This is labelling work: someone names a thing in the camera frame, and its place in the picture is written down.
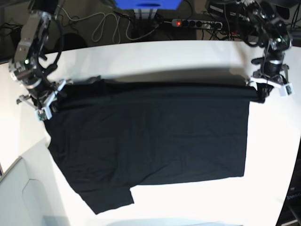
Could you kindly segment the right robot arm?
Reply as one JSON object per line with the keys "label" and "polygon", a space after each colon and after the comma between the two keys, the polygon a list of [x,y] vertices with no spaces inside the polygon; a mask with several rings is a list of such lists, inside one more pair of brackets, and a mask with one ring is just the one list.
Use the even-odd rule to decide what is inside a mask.
{"label": "right robot arm", "polygon": [[54,22],[60,35],[63,28],[57,19],[61,6],[57,0],[31,0],[28,6],[29,18],[21,29],[20,41],[14,57],[8,63],[9,73],[13,81],[19,83],[27,91],[21,95],[17,103],[26,103],[32,107],[39,120],[49,120],[53,113],[53,102],[56,101],[66,80],[50,82],[48,76],[58,66],[58,60],[64,48],[64,40],[60,39],[58,53],[53,63],[43,67],[39,60],[47,60],[43,47],[48,41],[48,29]]}

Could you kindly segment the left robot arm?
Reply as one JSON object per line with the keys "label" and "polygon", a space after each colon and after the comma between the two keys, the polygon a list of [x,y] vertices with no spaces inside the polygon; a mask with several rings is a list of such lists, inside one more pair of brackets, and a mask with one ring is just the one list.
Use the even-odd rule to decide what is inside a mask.
{"label": "left robot arm", "polygon": [[[251,60],[258,65],[247,84],[257,85],[258,101],[263,103],[273,89],[278,89],[282,97],[294,94],[293,85],[288,80],[290,67],[284,63],[285,52],[292,47],[293,38],[275,8],[265,0],[237,0],[235,25],[242,41],[250,47],[263,48],[263,55]],[[255,28],[258,40],[252,44],[241,30],[240,16]]]}

